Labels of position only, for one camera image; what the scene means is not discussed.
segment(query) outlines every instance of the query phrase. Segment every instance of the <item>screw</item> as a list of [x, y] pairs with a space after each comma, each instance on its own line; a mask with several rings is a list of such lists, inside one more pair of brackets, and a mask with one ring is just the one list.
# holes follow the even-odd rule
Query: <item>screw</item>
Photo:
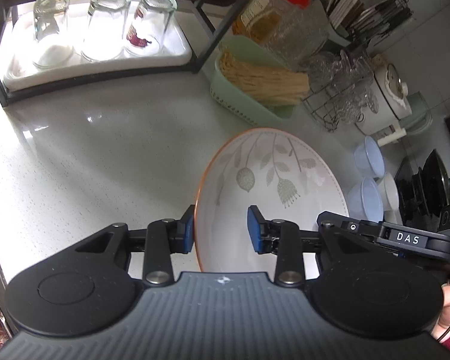
[[145, 280], [152, 284], [163, 284], [165, 283], [170, 275], [164, 271], [153, 271], [145, 276]]
[[297, 284], [302, 281], [302, 275], [295, 271], [285, 271], [279, 274], [278, 280], [285, 284]]
[[334, 224], [331, 221], [322, 221], [322, 226], [325, 227], [326, 229], [329, 229], [334, 227]]

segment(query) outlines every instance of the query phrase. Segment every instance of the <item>wire dish rack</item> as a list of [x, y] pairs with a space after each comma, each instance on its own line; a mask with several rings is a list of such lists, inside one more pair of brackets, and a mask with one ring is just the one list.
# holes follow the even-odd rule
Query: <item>wire dish rack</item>
[[335, 131], [340, 122], [357, 123], [363, 120], [363, 107], [378, 112], [378, 102], [370, 90], [373, 82], [373, 68], [367, 55], [353, 58], [341, 52], [339, 70], [324, 85], [314, 88], [314, 74], [310, 73], [310, 92], [303, 99], [303, 105], [310, 115], [328, 132]]

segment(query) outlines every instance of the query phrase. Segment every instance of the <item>glass cup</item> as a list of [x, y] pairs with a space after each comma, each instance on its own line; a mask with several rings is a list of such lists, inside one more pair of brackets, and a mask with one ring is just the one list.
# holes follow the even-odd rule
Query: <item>glass cup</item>
[[73, 51], [68, 37], [70, 0], [36, 0], [34, 4], [35, 48], [33, 63], [51, 68], [66, 61]]
[[339, 58], [328, 51], [312, 55], [298, 67], [299, 71], [308, 74], [310, 89], [313, 93], [320, 92], [330, 84], [339, 68]]
[[91, 0], [82, 55], [89, 61], [107, 61], [120, 55], [131, 0]]
[[363, 56], [353, 59], [345, 50], [342, 50], [340, 58], [340, 68], [329, 86], [332, 92], [340, 93], [361, 80], [367, 80], [368, 85], [372, 84], [373, 69]]
[[175, 0], [141, 0], [128, 29], [127, 50], [136, 56], [160, 52], [175, 11]]
[[362, 106], [356, 98], [355, 85], [332, 97], [331, 103], [338, 119], [346, 124], [356, 123], [362, 115]]

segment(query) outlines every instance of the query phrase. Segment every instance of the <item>floral pattern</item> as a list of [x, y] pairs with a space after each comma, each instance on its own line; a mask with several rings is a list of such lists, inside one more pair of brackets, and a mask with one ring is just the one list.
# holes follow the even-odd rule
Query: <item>floral pattern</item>
[[[287, 144], [277, 142], [277, 133], [274, 133], [271, 146], [268, 146], [269, 150], [267, 150], [265, 154], [263, 154], [262, 149], [258, 145], [259, 139], [260, 137], [262, 137], [262, 135], [264, 135], [264, 133], [262, 132], [257, 134], [255, 141], [253, 142], [250, 149], [248, 149], [247, 157], [243, 167], [240, 167], [240, 165], [244, 157], [244, 144], [250, 137], [255, 137], [255, 135], [248, 135], [233, 150], [233, 152], [225, 153], [218, 159], [218, 163], [223, 164], [224, 166], [217, 178], [217, 197], [215, 200], [216, 205], [220, 205], [220, 196], [222, 194], [225, 183], [225, 172], [228, 168], [228, 165], [232, 162], [232, 159], [233, 167], [238, 169], [235, 178], [239, 188], [241, 188], [245, 192], [250, 192], [255, 186], [255, 182], [257, 180], [256, 175], [259, 177], [258, 179], [262, 179], [262, 177], [264, 176], [264, 182], [266, 186], [272, 185], [272, 183], [274, 183], [274, 180], [277, 180], [276, 192], [278, 198], [285, 208], [290, 207], [291, 204], [293, 204], [301, 197], [293, 181], [286, 177], [286, 174], [291, 172], [290, 166], [292, 164], [290, 164], [289, 157], [295, 157], [294, 162], [296, 162], [296, 166], [299, 172], [298, 180], [303, 188], [305, 195], [308, 194], [309, 179], [317, 186], [321, 186], [324, 183], [325, 178], [320, 176], [316, 168], [317, 161], [314, 158], [300, 159], [290, 138], [286, 138], [289, 145], [289, 147], [287, 147]], [[254, 158], [256, 160], [259, 160], [259, 166], [256, 166], [255, 169], [252, 169], [252, 166], [248, 165], [252, 152], [255, 152]]]

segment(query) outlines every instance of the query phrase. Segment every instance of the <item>kitchen countertop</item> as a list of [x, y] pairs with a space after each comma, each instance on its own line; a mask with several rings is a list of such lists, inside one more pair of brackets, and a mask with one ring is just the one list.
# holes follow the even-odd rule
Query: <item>kitchen countertop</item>
[[[180, 24], [187, 34], [196, 27]], [[192, 39], [196, 51], [205, 42], [199, 33]], [[0, 265], [6, 282], [111, 223], [136, 229], [181, 217], [216, 151], [251, 128], [211, 98], [212, 66], [209, 60], [197, 75], [116, 79], [0, 106]], [[285, 124], [270, 127], [309, 144], [344, 193], [361, 180], [353, 150], [364, 136], [354, 125], [327, 133], [300, 105]], [[390, 144], [382, 153], [386, 170], [395, 174], [403, 146]], [[141, 276], [142, 260], [133, 254], [132, 277]], [[199, 270], [194, 250], [173, 255], [172, 263], [176, 276]]]

